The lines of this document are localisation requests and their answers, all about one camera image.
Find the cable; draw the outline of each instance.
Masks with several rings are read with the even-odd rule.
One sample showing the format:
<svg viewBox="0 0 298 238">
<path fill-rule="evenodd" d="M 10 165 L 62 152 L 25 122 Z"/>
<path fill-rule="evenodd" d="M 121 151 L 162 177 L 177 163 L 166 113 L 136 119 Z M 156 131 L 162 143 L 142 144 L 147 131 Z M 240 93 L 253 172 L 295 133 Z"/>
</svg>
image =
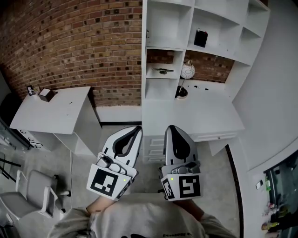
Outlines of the cable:
<svg viewBox="0 0 298 238">
<path fill-rule="evenodd" d="M 71 150 L 69 150 L 69 156 L 70 156 L 70 192 L 71 192 L 71 196 L 70 196 L 70 207 L 73 208 L 73 201 L 72 201 L 72 195 L 73 195 L 73 153 L 71 152 Z"/>
</svg>

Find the chair armrest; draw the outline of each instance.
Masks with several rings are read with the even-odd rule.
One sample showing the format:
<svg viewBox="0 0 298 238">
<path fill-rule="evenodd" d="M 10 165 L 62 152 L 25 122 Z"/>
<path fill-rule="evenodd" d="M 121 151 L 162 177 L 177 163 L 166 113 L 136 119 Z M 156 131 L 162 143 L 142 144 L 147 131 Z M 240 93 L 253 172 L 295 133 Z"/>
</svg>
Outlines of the chair armrest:
<svg viewBox="0 0 298 238">
<path fill-rule="evenodd" d="M 19 190 L 19 182 L 20 182 L 20 176 L 21 175 L 26 180 L 26 182 L 28 182 L 28 179 L 26 178 L 26 176 L 24 175 L 24 173 L 21 170 L 18 170 L 18 172 L 17 172 L 17 181 L 15 183 L 15 191 L 16 192 L 18 192 L 18 190 Z"/>
<path fill-rule="evenodd" d="M 56 195 L 54 190 L 51 187 L 46 186 L 43 193 L 43 204 L 41 209 L 42 213 L 47 213 L 47 204 L 48 204 L 50 193 L 54 196 L 54 204 L 55 204 L 55 201 L 58 199 L 58 196 Z"/>
</svg>

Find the black box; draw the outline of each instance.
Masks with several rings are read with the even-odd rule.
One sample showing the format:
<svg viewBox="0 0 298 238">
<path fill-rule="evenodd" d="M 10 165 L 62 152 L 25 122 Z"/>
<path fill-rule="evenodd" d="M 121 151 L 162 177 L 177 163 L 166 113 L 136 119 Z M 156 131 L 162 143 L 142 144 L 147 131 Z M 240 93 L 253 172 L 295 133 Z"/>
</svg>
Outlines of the black box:
<svg viewBox="0 0 298 238">
<path fill-rule="evenodd" d="M 41 100 L 45 102 L 49 102 L 54 96 L 55 93 L 51 89 L 44 88 L 38 96 L 40 97 Z"/>
<path fill-rule="evenodd" d="M 207 42 L 207 38 L 208 38 L 208 33 L 207 32 L 203 32 L 200 31 L 200 29 L 198 28 L 196 30 L 196 36 L 195 36 L 195 42 L 194 44 L 196 46 L 200 46 L 200 47 L 204 47 L 206 46 L 206 42 Z"/>
</svg>

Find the small brown box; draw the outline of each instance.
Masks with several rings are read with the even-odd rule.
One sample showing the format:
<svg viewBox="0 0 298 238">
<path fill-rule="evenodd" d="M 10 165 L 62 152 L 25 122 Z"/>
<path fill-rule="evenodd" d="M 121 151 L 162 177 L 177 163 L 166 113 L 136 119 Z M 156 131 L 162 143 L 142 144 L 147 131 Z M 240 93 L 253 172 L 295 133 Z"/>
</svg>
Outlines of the small brown box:
<svg viewBox="0 0 298 238">
<path fill-rule="evenodd" d="M 38 95 L 41 100 L 49 102 L 55 96 L 55 93 L 51 89 L 44 88 Z"/>
</svg>

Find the brick wall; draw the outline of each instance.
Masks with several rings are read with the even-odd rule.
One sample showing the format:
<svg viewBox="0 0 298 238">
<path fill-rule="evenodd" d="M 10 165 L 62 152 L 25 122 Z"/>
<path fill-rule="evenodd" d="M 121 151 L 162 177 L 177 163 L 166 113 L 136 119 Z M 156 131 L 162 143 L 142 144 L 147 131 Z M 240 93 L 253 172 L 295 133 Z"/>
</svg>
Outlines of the brick wall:
<svg viewBox="0 0 298 238">
<path fill-rule="evenodd" d="M 139 0 L 16 0 L 0 17 L 0 67 L 26 86 L 91 86 L 96 106 L 140 105 Z"/>
<path fill-rule="evenodd" d="M 147 50 L 147 63 L 171 64 L 173 55 L 174 51 Z M 186 59 L 192 59 L 192 64 L 196 69 L 191 79 L 218 83 L 224 83 L 227 80 L 234 64 L 231 59 L 189 50 L 185 53 L 184 60 Z"/>
</svg>

